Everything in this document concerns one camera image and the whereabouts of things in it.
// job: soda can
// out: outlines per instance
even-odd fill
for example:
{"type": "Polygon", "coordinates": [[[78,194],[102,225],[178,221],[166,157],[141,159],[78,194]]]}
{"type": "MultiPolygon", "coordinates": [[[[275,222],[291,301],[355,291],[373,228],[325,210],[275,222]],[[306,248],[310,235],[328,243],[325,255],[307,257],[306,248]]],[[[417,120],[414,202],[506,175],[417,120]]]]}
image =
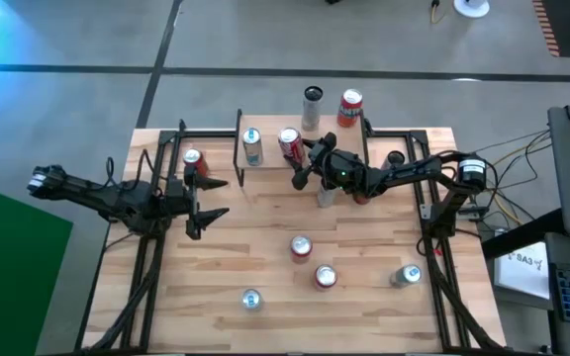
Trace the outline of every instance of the soda can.
{"type": "Polygon", "coordinates": [[[386,155],[386,158],[384,159],[384,163],[382,163],[382,167],[380,169],[386,170],[389,168],[395,168],[399,165],[404,164],[405,160],[406,160],[406,157],[404,156],[404,153],[402,153],[400,151],[390,151],[386,155]]]}
{"type": "Polygon", "coordinates": [[[202,177],[207,177],[209,174],[208,163],[206,163],[204,154],[195,148],[191,148],[184,153],[184,164],[195,166],[197,173],[202,177]]]}
{"type": "Polygon", "coordinates": [[[261,134],[255,128],[248,128],[243,133],[243,148],[245,149],[245,159],[251,166],[263,163],[263,146],[261,144],[261,134]]]}
{"type": "Polygon", "coordinates": [[[259,311],[263,307],[263,297],[254,289],[243,292],[241,297],[243,307],[250,312],[259,311]]]}
{"type": "Polygon", "coordinates": [[[337,109],[337,123],[343,128],[350,128],[362,115],[362,93],[355,89],[348,89],[340,98],[337,109]]]}
{"type": "Polygon", "coordinates": [[[278,134],[278,144],[284,156],[293,159],[299,164],[305,162],[305,146],[303,145],[303,137],[298,130],[294,128],[286,128],[278,134]]]}
{"type": "Polygon", "coordinates": [[[321,183],[321,186],[318,188],[318,206],[320,208],[328,208],[333,205],[333,201],[335,200],[335,193],[337,193],[337,188],[333,186],[333,188],[328,188],[325,184],[321,183]]]}
{"type": "Polygon", "coordinates": [[[404,288],[418,283],[422,279],[422,270],[416,265],[406,265],[391,275],[391,286],[404,288]]]}
{"type": "Polygon", "coordinates": [[[314,285],[319,291],[327,291],[335,286],[337,282],[337,273],[330,265],[320,265],[314,273],[314,285]]]}
{"type": "Polygon", "coordinates": [[[353,201],[358,205],[367,205],[371,200],[364,193],[353,192],[353,201]]]}
{"type": "Polygon", "coordinates": [[[321,120],[321,99],[323,99],[323,89],[311,86],[305,89],[305,100],[303,101],[303,122],[301,128],[304,131],[315,131],[321,120]]]}
{"type": "Polygon", "coordinates": [[[312,240],[304,235],[292,238],[289,246],[292,251],[292,261],[297,264],[309,261],[309,257],[312,255],[312,248],[314,247],[312,240]]]}

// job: white paper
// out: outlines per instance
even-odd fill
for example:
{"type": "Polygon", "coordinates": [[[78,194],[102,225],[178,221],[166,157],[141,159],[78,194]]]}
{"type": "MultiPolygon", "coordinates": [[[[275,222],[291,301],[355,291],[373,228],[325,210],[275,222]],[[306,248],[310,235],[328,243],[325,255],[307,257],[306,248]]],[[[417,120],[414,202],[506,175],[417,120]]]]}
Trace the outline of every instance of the white paper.
{"type": "Polygon", "coordinates": [[[549,300],[549,268],[544,242],[497,258],[494,284],[549,300]]]}

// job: concrete floor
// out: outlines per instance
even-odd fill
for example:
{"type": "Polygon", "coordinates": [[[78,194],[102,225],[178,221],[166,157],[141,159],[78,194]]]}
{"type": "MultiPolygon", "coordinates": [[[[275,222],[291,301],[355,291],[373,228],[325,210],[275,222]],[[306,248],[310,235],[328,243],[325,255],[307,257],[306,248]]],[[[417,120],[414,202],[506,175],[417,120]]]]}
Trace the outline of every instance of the concrete floor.
{"type": "MultiPolygon", "coordinates": [[[[172,2],[0,1],[0,63],[153,67],[172,2]]],[[[428,6],[185,0],[165,65],[570,74],[570,58],[546,50],[530,0],[492,2],[477,21],[452,10],[437,26],[428,23],[428,6]]],[[[31,199],[31,170],[60,163],[103,181],[105,159],[113,156],[122,171],[149,78],[0,72],[0,192],[74,222],[38,354],[72,349],[107,224],[70,203],[31,199]]],[[[570,104],[570,83],[162,75],[147,126],[175,127],[182,118],[191,128],[230,128],[237,108],[300,113],[301,92],[311,84],[326,92],[324,114],[335,112],[344,89],[359,88],[373,126],[453,127],[461,150],[542,130],[549,107],[570,104]]],[[[497,159],[517,146],[484,156],[497,159]]],[[[559,205],[550,149],[532,163],[539,179],[508,194],[539,216],[559,205]]],[[[530,174],[520,163],[505,182],[530,174]]],[[[509,303],[499,311],[510,346],[534,351],[548,343],[543,311],[509,303]]]]}

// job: white object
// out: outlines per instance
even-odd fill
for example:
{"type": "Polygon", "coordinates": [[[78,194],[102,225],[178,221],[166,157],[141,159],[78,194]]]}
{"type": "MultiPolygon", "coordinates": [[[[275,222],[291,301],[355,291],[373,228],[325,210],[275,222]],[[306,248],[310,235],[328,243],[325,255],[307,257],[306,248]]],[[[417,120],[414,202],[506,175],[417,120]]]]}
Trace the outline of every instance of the white object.
{"type": "Polygon", "coordinates": [[[454,9],[471,19],[482,18],[490,11],[490,4],[487,0],[454,0],[454,9]]]}
{"type": "Polygon", "coordinates": [[[494,285],[549,300],[549,269],[544,242],[523,247],[494,261],[494,285]]]}

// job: green mat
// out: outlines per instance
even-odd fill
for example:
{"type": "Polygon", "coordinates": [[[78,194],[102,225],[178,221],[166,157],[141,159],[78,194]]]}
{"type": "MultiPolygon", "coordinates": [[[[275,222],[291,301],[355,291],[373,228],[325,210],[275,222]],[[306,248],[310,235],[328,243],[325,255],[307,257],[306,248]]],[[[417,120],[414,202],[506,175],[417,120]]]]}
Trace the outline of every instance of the green mat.
{"type": "Polygon", "coordinates": [[[35,355],[71,228],[0,195],[0,355],[35,355]]]}

